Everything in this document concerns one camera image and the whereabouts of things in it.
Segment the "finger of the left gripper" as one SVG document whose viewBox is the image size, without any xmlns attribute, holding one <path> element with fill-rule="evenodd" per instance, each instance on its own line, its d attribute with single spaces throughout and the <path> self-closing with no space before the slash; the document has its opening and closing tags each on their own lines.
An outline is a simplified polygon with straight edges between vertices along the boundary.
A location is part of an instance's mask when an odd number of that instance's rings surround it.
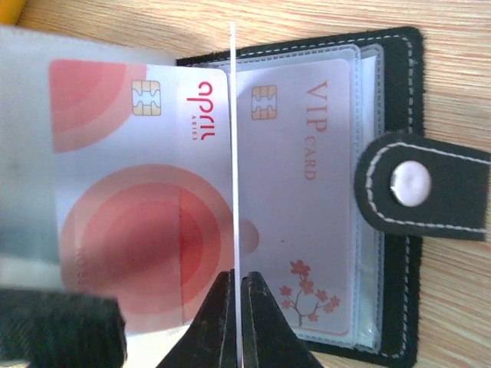
<svg viewBox="0 0 491 368">
<path fill-rule="evenodd" d="M 122 367 L 125 321 L 111 297 L 1 289 L 1 364 Z"/>
</svg>

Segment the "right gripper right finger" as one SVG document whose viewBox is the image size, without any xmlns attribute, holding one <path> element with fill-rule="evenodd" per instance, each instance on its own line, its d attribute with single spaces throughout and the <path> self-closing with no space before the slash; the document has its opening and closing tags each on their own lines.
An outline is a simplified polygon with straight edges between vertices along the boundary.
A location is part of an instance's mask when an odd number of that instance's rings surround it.
<svg viewBox="0 0 491 368">
<path fill-rule="evenodd" d="M 290 328 L 263 276 L 241 282 L 242 360 L 245 368 L 315 368 L 321 363 Z"/>
</svg>

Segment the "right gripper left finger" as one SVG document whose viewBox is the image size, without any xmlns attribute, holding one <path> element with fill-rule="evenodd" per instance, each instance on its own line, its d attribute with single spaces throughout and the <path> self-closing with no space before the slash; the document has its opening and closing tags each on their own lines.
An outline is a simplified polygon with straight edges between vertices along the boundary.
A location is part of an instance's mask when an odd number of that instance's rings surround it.
<svg viewBox="0 0 491 368">
<path fill-rule="evenodd" d="M 221 271 L 185 334 L 158 368 L 237 366 L 234 271 Z"/>
</svg>

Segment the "black leather card holder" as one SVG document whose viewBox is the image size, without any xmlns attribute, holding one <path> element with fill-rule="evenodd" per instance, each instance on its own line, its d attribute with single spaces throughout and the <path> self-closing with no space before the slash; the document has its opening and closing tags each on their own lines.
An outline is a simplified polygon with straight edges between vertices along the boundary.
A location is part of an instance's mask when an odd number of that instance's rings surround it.
<svg viewBox="0 0 491 368">
<path fill-rule="evenodd" d="M 68 290 L 61 279 L 48 83 L 49 66 L 60 59 L 217 69 L 229 92 L 230 51 L 175 60 L 156 50 L 1 29 L 1 289 L 111 297 L 119 305 L 114 296 Z M 416 28 L 236 48 L 236 78 L 333 59 L 351 65 L 354 332 L 349 341 L 308 337 L 287 322 L 314 356 L 412 367 L 423 238 L 486 237 L 490 155 L 425 137 L 423 38 Z M 124 318 L 126 341 L 177 328 L 185 334 L 193 319 L 135 334 Z"/>
</svg>

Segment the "white pink credit card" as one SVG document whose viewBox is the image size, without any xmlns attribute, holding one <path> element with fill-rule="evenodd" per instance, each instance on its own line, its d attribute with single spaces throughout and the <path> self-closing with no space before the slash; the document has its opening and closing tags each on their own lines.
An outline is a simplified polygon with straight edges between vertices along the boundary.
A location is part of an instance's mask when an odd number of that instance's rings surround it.
<svg viewBox="0 0 491 368">
<path fill-rule="evenodd" d="M 351 65 L 343 59 L 237 75 L 243 271 L 258 271 L 308 337 L 354 328 Z"/>
<path fill-rule="evenodd" d="M 236 352 L 237 367 L 243 367 L 242 358 L 242 306 L 241 306 L 241 271 L 240 271 L 240 224 L 239 224 L 239 152 L 237 124 L 237 78 L 236 78 L 236 23 L 229 27 L 229 102 L 232 163 L 232 213 L 234 244 L 234 288 L 236 309 Z"/>
</svg>

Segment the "yellow bin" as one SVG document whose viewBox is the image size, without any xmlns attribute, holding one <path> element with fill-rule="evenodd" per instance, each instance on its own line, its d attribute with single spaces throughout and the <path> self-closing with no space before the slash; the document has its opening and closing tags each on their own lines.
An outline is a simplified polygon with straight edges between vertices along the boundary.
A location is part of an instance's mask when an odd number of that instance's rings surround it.
<svg viewBox="0 0 491 368">
<path fill-rule="evenodd" d="M 16 25 L 27 0 L 0 0 L 0 24 Z"/>
</svg>

